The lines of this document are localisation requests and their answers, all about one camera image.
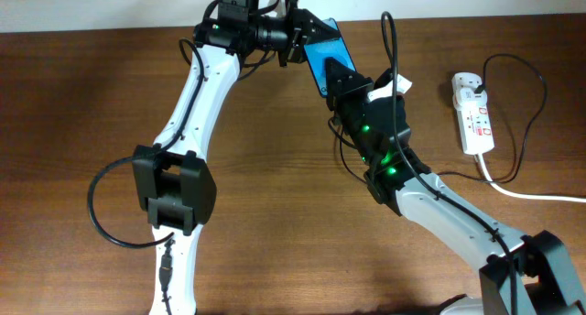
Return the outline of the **blue Galaxy smartphone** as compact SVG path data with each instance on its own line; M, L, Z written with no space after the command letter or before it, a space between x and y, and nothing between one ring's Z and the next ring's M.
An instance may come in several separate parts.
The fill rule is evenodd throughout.
M325 66L327 58L334 58L346 68L356 71L343 37L305 45L304 51L319 95L322 98L326 98L328 95Z

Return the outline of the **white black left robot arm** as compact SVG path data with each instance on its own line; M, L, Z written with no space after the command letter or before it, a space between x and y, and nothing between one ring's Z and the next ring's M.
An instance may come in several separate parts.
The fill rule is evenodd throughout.
M139 204L156 243L153 314L194 314L198 240L210 220L217 187L207 165L208 148L222 104L237 83L246 58L274 51L280 66L302 63L308 44L340 33L298 7L277 0L283 16L259 0L217 0L194 28L190 72L168 123L153 146L139 146L132 163Z

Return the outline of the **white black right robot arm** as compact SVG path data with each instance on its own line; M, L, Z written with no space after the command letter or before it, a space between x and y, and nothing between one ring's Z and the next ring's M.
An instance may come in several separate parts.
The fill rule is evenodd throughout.
M565 245L500 223L449 189L409 148L404 101L370 100L378 82L325 60L328 106L368 169L374 199L422 226L479 275L482 295L457 297L444 314L582 314L585 290Z

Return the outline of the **white USB charger adapter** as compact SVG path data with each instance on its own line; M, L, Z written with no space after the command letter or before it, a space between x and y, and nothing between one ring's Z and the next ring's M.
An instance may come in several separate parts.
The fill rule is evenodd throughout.
M470 87L456 88L452 100L458 111L465 108L484 107L487 105L487 93L485 91L476 93L475 89Z

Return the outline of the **white power strip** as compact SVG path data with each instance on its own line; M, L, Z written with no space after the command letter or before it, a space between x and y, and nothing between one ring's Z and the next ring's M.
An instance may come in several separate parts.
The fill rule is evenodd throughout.
M452 90L462 87L475 89L476 93L484 91L481 88L482 79L471 72L458 72L451 79ZM494 148L493 129L487 105L484 107L465 108L456 110L460 128L461 146L466 155L481 155Z

